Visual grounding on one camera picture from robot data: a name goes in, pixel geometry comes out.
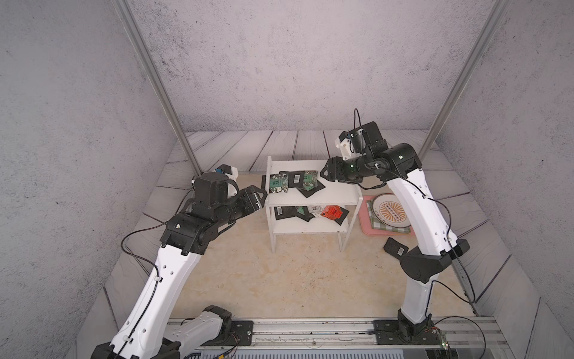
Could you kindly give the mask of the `green label tea bag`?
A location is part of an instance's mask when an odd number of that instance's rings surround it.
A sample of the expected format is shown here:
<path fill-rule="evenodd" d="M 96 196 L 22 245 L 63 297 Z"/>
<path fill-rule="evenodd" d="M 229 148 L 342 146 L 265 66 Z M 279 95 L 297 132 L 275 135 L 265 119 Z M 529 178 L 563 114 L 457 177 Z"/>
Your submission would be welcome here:
<path fill-rule="evenodd" d="M 287 193 L 289 179 L 287 173 L 272 174 L 269 179 L 269 193 Z"/>
<path fill-rule="evenodd" d="M 312 191 L 318 186 L 317 171 L 305 171 L 303 173 L 303 185 L 302 189 L 305 191 Z"/>

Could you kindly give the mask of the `black barcode tea bag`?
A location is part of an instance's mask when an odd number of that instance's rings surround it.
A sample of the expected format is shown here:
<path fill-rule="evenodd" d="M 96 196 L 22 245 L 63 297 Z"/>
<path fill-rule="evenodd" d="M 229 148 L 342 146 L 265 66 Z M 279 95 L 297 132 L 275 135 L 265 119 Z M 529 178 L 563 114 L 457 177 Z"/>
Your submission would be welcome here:
<path fill-rule="evenodd" d="M 288 187 L 304 189 L 305 171 L 290 171 L 288 175 Z"/>
<path fill-rule="evenodd" d="M 408 253 L 409 248 L 406 245 L 403 245 L 402 243 L 393 239 L 392 237 L 389 237 L 384 244 L 384 251 L 393 258 L 400 260 L 405 254 Z"/>

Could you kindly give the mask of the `black barcode tea bag top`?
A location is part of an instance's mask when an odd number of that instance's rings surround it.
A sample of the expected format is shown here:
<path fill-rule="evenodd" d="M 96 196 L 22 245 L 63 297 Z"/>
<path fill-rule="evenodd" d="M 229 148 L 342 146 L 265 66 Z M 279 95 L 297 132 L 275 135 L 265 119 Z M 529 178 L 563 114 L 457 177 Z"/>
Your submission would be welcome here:
<path fill-rule="evenodd" d="M 305 171 L 290 171 L 288 175 L 288 187 L 304 189 Z"/>

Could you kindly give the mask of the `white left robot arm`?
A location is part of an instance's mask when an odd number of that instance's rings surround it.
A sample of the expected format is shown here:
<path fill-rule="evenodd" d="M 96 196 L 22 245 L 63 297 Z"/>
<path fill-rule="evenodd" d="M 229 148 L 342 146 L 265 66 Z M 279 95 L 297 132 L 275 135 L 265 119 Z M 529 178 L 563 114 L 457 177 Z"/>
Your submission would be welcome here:
<path fill-rule="evenodd" d="M 182 288 L 209 243 L 231 229 L 239 219 L 262 209 L 267 191 L 244 189 L 221 174 L 196 179 L 181 210 L 165 222 L 152 273 L 131 314 L 112 341 L 98 345 L 93 358 L 186 358 L 212 342 L 237 346 L 232 314 L 215 305 L 206 307 L 171 336 L 165 335 L 170 314 Z"/>

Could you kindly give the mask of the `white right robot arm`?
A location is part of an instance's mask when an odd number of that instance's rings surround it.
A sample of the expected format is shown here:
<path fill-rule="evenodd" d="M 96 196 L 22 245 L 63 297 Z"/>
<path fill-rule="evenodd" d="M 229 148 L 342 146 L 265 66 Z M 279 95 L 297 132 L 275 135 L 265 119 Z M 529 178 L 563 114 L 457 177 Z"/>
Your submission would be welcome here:
<path fill-rule="evenodd" d="M 409 343 L 433 327 L 429 312 L 433 283 L 452 261 L 469 250 L 465 239 L 451 231 L 451 221 L 440 212 L 433 198 L 416 151 L 408 144 L 387 147 L 385 141 L 373 145 L 338 145 L 340 156 L 327 160 L 321 176 L 330 182 L 361 184 L 376 177 L 387 185 L 403 206 L 418 245 L 403 254 L 400 265 L 408 276 L 404 303 L 398 313 L 398 335 Z"/>

